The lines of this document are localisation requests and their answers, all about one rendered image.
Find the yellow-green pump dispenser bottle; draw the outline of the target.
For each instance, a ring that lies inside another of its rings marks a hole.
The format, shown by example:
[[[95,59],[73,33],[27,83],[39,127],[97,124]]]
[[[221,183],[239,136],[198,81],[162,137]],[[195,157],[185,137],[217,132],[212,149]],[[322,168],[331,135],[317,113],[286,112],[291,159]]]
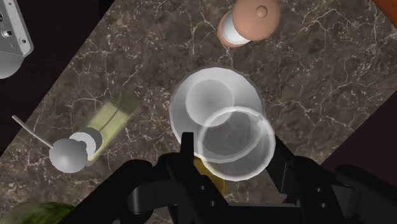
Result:
[[[13,115],[12,119],[49,147],[48,158],[54,168],[72,174],[91,166],[139,107],[138,100],[123,94],[118,99],[106,102],[80,130],[54,143],[37,135],[19,117]]]

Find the tan and white grinder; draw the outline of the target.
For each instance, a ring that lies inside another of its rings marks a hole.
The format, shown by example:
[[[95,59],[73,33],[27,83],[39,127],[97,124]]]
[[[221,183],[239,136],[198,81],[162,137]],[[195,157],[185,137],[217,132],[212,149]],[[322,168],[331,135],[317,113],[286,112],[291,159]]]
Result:
[[[277,29],[280,17],[277,0],[237,0],[220,19],[217,35],[223,45],[237,48],[268,38]]]

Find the yellow fruit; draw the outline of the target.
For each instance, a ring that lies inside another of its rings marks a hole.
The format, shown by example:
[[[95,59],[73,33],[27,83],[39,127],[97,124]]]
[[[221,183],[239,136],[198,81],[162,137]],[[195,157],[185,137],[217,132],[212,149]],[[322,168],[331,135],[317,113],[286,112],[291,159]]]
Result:
[[[198,172],[201,175],[208,176],[209,179],[212,181],[212,183],[215,185],[215,187],[219,190],[221,194],[224,194],[225,189],[226,189],[226,182],[224,179],[221,179],[214,174],[212,174],[203,164],[202,160],[198,157],[194,157],[193,159],[193,164],[198,170]]]

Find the green leafy vegetable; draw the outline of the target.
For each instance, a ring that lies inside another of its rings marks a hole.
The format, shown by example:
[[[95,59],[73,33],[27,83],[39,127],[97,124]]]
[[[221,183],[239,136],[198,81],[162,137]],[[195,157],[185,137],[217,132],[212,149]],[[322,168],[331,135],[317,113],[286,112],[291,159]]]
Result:
[[[63,202],[24,202],[7,212],[0,224],[57,224],[74,208]]]

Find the clear drinking glass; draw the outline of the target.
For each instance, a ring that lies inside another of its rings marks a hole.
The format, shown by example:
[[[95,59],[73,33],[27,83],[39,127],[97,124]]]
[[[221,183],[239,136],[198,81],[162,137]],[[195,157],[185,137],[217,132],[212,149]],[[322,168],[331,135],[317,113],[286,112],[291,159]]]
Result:
[[[200,129],[198,154],[215,176],[244,181],[261,173],[275,153],[275,132],[259,111],[245,106],[225,107]]]

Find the orange object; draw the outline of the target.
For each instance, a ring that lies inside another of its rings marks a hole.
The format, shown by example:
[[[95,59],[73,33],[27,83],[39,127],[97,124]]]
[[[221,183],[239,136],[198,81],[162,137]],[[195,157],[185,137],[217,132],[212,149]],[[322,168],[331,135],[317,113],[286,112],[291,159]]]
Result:
[[[392,22],[397,22],[397,0],[372,0]]]

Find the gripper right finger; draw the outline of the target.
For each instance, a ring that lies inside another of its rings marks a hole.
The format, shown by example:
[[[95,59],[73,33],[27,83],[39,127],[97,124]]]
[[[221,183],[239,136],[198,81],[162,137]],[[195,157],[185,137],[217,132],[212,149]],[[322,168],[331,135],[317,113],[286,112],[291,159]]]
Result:
[[[277,138],[267,172],[300,209],[302,224],[397,224],[397,187],[360,167],[327,171]]]

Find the white bowl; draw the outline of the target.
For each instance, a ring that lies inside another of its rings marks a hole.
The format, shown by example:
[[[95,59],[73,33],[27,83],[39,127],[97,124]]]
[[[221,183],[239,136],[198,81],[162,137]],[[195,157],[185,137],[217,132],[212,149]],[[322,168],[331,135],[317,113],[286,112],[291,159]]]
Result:
[[[237,108],[263,112],[256,87],[236,70],[203,67],[189,74],[171,97],[172,131],[179,142],[184,132],[193,133],[195,156],[223,160],[223,156],[204,147],[204,136],[200,131],[227,124]]]

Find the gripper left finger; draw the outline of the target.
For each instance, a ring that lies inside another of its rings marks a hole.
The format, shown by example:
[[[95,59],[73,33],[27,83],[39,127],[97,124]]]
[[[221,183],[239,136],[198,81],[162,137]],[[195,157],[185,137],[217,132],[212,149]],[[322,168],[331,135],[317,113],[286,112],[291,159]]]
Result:
[[[193,147],[193,133],[185,132],[180,151],[162,155],[156,165],[125,162],[59,224],[145,224],[161,207],[175,224],[222,224],[230,206],[194,166]]]

